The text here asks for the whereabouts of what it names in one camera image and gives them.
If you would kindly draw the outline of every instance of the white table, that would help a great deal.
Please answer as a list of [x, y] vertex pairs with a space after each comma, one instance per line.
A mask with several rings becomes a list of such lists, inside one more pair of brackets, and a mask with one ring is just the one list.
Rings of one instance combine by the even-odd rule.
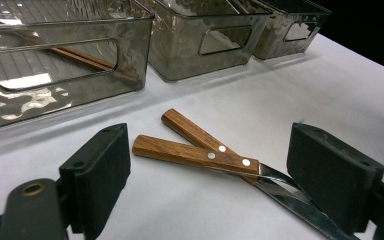
[[[160, 120], [170, 108], [284, 173], [293, 122], [384, 164], [384, 67], [319, 35], [306, 54], [251, 59], [173, 84], [149, 67], [140, 92], [0, 129], [0, 214], [13, 188], [56, 180], [58, 167], [109, 125], [126, 122], [130, 146], [139, 134], [186, 143]], [[131, 162], [100, 239], [324, 239], [238, 177], [134, 155]], [[358, 236], [371, 239], [373, 229]]]

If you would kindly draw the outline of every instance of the dark background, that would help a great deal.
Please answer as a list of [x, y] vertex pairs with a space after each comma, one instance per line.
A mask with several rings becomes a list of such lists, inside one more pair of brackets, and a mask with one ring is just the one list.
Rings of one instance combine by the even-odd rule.
[[384, 0], [310, 0], [332, 15], [319, 33], [384, 66]]

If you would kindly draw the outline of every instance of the metal rivet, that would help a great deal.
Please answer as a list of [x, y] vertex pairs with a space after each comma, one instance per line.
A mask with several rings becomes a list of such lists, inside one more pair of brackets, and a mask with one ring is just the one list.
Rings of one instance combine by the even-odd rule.
[[209, 159], [214, 159], [214, 158], [216, 158], [216, 155], [214, 154], [214, 153], [208, 153], [208, 158]]
[[249, 165], [251, 165], [251, 162], [248, 159], [244, 159], [242, 160], [242, 164], [248, 167]]
[[226, 147], [225, 146], [220, 146], [219, 147], [220, 152], [226, 152]]

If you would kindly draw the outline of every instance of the clear plastic bin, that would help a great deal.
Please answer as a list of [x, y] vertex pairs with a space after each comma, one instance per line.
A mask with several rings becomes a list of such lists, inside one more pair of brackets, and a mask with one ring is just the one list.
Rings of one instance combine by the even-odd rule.
[[331, 12], [306, 0], [238, 0], [248, 13], [272, 11], [254, 56], [260, 59], [303, 53]]
[[0, 126], [141, 89], [153, 19], [130, 0], [0, 0]]
[[270, 12], [236, 0], [139, 0], [155, 13], [149, 63], [165, 81], [246, 64]]

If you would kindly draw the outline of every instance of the wooden knife handle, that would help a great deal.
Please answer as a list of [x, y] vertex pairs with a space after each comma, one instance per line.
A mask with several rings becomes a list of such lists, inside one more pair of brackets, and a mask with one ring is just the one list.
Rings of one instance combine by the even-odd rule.
[[259, 162], [228, 153], [139, 135], [133, 143], [135, 155], [180, 163], [195, 167], [213, 168], [236, 175], [258, 175]]
[[[221, 150], [224, 150], [225, 153], [239, 156], [239, 154], [174, 109], [166, 111], [161, 120], [165, 125], [195, 146], [211, 149], [216, 152], [223, 152]], [[255, 184], [258, 179], [256, 177], [241, 177], [250, 184]]]

